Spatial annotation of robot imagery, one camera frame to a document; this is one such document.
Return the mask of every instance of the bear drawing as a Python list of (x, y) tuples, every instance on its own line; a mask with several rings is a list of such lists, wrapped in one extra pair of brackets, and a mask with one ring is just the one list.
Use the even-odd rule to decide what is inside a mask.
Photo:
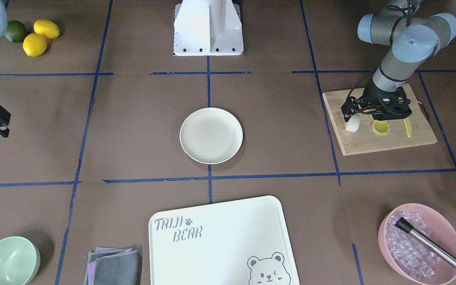
[(251, 256), (247, 260), (251, 269), (249, 285), (289, 285), (291, 276), (284, 267), (284, 255), (272, 254), (271, 258), (259, 259)]

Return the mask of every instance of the round plate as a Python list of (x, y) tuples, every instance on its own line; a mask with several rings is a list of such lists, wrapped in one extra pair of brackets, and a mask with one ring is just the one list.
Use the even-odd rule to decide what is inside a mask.
[(223, 109), (203, 108), (185, 119), (179, 137), (189, 157), (205, 164), (218, 164), (239, 151), (242, 127), (235, 116)]

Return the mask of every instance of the white cutting board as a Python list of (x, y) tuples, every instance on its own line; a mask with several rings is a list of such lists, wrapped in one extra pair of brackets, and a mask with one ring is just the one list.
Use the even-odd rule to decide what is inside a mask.
[(152, 285), (298, 285), (281, 202), (263, 196), (149, 220)]

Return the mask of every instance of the mint green bowl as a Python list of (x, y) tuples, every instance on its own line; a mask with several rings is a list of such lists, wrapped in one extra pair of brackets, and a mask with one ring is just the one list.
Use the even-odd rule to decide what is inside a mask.
[(0, 285), (27, 285), (40, 267), (40, 252), (21, 236), (0, 240)]

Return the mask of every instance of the gray cloth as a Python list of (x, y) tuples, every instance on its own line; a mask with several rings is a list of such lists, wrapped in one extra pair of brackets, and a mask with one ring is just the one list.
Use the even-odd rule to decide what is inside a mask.
[(89, 253), (84, 285), (89, 285), (89, 269), (93, 285), (136, 285), (138, 251), (132, 249), (96, 249)]

